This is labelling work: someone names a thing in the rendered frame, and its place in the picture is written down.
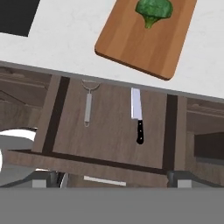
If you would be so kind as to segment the wooden cutting board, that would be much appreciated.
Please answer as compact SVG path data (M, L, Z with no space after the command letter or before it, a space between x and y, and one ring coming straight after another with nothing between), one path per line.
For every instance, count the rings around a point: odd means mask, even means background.
M116 0L94 51L143 73L168 81L176 71L197 0L170 0L173 13L150 29L135 12L137 0Z

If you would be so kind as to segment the white round object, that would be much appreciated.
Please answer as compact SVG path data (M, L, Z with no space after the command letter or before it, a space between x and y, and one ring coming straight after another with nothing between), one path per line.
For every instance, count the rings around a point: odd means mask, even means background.
M29 128L0 131L0 174L18 169L25 170L28 173L35 171L33 167L7 164L6 155L8 151L30 150L35 140L36 131L36 129Z

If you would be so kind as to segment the black-handled kitchen knife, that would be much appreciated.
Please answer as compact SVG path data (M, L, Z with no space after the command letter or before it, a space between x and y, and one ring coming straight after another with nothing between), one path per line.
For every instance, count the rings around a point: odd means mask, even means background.
M131 89L131 118L137 120L137 138L138 144L144 143L144 123L141 104L141 91L139 88Z

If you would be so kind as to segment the black hob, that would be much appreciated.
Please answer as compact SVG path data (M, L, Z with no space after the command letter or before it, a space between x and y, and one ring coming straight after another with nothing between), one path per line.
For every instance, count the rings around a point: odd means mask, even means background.
M0 0L0 33L27 37L40 0Z

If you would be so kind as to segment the silver metal peeler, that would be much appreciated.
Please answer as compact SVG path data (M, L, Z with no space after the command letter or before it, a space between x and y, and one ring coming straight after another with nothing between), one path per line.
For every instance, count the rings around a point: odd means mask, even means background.
M95 87L87 87L85 85L86 82L93 82L93 83L95 83L95 82L81 80L81 85L87 90L86 107L85 107L85 115L84 115L84 126L87 128L87 127L89 127L89 124L90 124L91 107L92 107L92 99L93 99L92 93L95 90L97 90L101 84L99 83Z

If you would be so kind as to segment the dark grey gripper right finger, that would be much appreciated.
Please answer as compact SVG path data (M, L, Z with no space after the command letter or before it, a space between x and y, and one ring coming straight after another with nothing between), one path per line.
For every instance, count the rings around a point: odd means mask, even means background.
M172 188L222 188L222 185L201 179L189 171L169 171L167 178L167 186Z

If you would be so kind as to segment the open brown wooden drawer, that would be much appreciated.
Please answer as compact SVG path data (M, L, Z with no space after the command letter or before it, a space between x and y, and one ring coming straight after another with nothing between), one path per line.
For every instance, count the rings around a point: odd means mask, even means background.
M33 145L10 147L15 165L164 187L166 174L185 167L186 98L144 91L143 144L130 117L130 90L108 84L94 92L90 124L84 123L81 82L52 77Z

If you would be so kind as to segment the brown wooden cupboard front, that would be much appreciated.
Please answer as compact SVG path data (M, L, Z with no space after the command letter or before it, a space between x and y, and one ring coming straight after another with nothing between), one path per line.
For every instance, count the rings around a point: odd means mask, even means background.
M224 185L224 103L187 100L186 167Z
M0 66L0 130L38 127L51 78Z

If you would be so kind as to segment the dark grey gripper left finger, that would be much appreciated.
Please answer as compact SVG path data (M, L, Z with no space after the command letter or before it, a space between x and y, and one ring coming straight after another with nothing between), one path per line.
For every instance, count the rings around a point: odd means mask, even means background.
M55 171L34 171L24 179L2 185L2 188L50 188L57 186L57 174Z

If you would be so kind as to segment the green broccoli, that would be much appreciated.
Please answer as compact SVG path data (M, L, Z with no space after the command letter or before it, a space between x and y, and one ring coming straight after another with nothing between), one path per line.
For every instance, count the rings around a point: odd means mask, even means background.
M157 21L172 16L170 0L138 0L135 11L143 17L144 27L150 29Z

